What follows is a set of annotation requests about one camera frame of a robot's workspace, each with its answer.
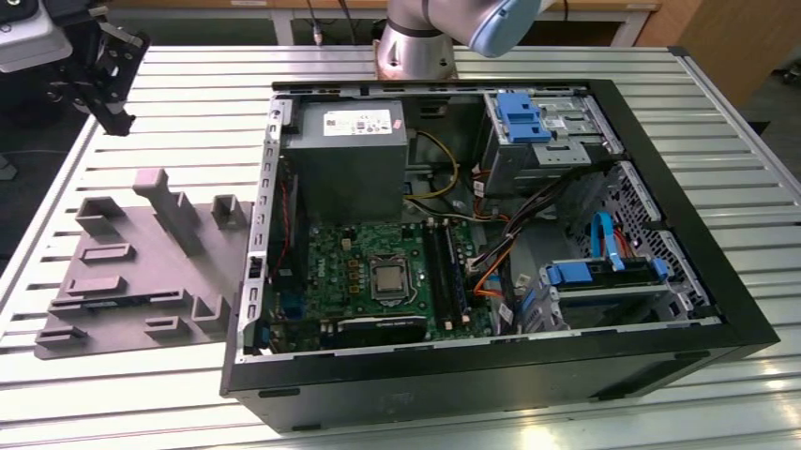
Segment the slotted aluminum table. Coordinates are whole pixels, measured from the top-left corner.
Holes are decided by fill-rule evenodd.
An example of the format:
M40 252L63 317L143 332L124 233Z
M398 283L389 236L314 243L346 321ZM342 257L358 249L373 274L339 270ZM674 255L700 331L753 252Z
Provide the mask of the slotted aluminum table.
M246 446L597 449L801 446L801 189L688 58L665 49L458 51L461 77L617 81L781 343L640 399L279 437L218 396L224 344L39 361L87 196L143 204L136 168L166 167L194 203L254 200L271 82L373 76L370 48L154 48L127 138L90 120L0 280L0 447Z

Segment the cpu socket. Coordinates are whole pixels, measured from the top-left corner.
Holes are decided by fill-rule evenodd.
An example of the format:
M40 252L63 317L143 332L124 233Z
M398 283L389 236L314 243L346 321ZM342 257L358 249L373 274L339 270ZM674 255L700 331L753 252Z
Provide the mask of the cpu socket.
M373 300L387 308L409 302L409 262L403 255L370 257L370 292Z

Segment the ram slot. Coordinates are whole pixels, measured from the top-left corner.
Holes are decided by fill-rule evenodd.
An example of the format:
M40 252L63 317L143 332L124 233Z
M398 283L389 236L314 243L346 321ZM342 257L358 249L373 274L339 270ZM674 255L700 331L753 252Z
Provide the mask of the ram slot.
M443 274L447 272L442 264L442 253L439 250L438 229L435 224L429 222L423 226L423 252L426 253L426 270L429 271L429 284L431 302L434 305L434 318L437 328L441 330L453 329L453 310L449 298L449 286Z
M459 264L459 257L455 251L455 241L453 240L451 226L449 222L443 222L443 234L446 235L447 241L447 256L450 266L450 291L453 292L453 299L455 301L457 322L470 322L470 305L467 304L467 295L465 293L465 275L462 274L462 264Z

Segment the blue plastic latch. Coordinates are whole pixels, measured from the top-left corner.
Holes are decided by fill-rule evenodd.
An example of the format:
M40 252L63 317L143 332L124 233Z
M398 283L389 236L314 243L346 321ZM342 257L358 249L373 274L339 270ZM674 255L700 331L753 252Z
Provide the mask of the blue plastic latch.
M672 274L668 263L662 258L654 258L650 263L653 264L653 270L656 270L656 275L660 277L660 281L665 281Z
M562 283L589 283L591 281L586 262L561 262L549 267L546 273L553 286Z
M511 143L549 143L551 132L542 126L539 108L529 94L502 92L497 96L497 113L509 130Z
M562 274L559 274L559 269L554 265L546 269L546 273L549 274L550 285L555 286L562 284Z
M591 281L586 262L562 262L557 264L557 267L566 283L589 283Z

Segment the floor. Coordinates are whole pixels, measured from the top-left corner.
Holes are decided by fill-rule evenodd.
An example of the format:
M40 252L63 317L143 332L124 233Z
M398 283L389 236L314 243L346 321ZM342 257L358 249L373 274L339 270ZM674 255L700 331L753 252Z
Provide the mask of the floor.
M786 86L772 77L741 113L750 121L770 121L762 138L801 178L801 85ZM12 181L0 182L0 273L61 166L59 152L71 150L84 121L72 108L48 114L44 127L19 127L0 117L0 153L19 171Z
M770 77L740 112L750 121L770 121L762 140L801 179L801 85L786 86Z

